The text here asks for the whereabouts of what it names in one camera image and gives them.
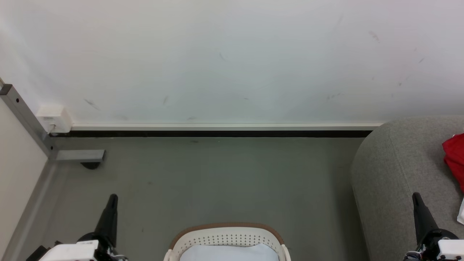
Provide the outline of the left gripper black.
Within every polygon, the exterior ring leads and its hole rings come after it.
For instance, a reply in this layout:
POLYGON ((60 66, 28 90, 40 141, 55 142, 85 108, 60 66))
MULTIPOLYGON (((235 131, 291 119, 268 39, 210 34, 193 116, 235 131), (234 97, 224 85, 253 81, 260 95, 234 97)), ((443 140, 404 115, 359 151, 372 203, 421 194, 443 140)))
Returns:
POLYGON ((98 220, 94 232, 79 238, 77 244, 91 244, 95 250, 88 261, 128 261, 128 257, 118 254, 117 221, 118 195, 111 194, 98 220))

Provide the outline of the grey metal frame leg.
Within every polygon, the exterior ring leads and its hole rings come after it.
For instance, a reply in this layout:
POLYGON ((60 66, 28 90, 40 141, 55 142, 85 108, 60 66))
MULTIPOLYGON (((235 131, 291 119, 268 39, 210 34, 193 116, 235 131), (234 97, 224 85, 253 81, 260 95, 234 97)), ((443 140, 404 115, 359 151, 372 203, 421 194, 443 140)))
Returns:
POLYGON ((28 131, 40 149, 53 161, 103 162, 106 150, 60 150, 25 104, 12 84, 0 81, 0 98, 28 131))

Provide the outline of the red clothing item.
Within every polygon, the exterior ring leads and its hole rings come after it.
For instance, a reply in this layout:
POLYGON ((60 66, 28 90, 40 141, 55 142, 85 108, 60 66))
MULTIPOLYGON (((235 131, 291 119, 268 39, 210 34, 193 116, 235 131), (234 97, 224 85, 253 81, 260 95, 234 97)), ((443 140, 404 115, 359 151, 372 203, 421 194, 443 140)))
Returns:
POLYGON ((444 162, 464 193, 464 133, 453 135, 442 144, 445 152, 444 162))

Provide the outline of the light blue clothing item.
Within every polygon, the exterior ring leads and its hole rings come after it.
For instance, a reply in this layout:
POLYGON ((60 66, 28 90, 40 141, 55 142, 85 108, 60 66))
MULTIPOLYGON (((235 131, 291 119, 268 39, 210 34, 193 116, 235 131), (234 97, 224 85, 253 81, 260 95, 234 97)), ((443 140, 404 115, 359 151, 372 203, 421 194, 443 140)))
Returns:
POLYGON ((278 254, 265 244, 249 247, 195 245, 179 261, 279 261, 278 254))

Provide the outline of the beige partition panel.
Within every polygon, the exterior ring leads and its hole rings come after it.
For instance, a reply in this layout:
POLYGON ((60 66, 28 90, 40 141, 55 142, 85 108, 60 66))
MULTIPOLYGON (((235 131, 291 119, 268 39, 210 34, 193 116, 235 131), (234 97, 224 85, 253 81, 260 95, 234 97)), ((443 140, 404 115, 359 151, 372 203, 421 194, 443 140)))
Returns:
POLYGON ((0 260, 46 162, 47 156, 0 99, 0 260))

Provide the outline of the grey fabric sofa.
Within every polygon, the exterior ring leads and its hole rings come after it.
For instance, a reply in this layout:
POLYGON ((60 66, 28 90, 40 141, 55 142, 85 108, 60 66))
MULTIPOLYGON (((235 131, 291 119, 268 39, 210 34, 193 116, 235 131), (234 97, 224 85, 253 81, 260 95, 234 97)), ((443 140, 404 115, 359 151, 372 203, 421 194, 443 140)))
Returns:
POLYGON ((383 124, 364 139, 351 184, 370 261, 403 261, 416 248, 414 192, 439 228, 464 239, 464 225, 457 222, 463 193, 442 147, 461 133, 464 115, 412 117, 383 124))

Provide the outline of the white wall socket box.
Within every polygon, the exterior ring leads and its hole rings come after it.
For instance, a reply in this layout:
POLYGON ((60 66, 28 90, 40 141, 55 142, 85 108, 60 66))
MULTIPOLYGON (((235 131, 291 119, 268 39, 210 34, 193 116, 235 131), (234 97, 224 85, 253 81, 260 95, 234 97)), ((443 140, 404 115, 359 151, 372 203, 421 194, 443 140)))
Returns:
POLYGON ((73 125, 70 114, 62 105, 41 106, 36 118, 48 134, 68 133, 73 125))

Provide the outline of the white perforated laundry basket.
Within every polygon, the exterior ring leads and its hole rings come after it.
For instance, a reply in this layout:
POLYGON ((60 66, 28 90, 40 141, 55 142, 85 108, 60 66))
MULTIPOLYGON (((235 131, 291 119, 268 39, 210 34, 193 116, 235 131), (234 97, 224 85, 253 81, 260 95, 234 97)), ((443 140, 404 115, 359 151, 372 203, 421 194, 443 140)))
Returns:
POLYGON ((253 247, 264 244, 278 256, 278 261, 291 261, 287 246, 272 227, 260 223, 211 223, 182 230, 172 240, 163 261, 181 261, 181 256, 194 245, 253 247))

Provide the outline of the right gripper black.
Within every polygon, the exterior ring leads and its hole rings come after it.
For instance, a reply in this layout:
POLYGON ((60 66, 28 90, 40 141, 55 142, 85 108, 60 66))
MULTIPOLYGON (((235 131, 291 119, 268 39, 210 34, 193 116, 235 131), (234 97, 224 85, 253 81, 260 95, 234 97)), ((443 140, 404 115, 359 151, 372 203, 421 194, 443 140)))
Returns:
POLYGON ((459 239, 455 234, 445 229, 438 229, 433 216, 426 207, 419 192, 414 192, 413 217, 418 246, 405 254, 405 261, 437 261, 439 254, 438 241, 442 239, 459 239))

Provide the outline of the white and black baseboard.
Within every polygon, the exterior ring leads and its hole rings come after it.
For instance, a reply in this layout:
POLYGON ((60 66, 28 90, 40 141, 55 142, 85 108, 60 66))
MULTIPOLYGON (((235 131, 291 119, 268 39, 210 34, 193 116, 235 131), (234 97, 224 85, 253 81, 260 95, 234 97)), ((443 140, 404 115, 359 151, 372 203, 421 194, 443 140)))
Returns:
POLYGON ((364 138, 381 123, 312 124, 90 124, 74 123, 67 133, 52 132, 52 138, 129 137, 275 137, 275 138, 364 138))

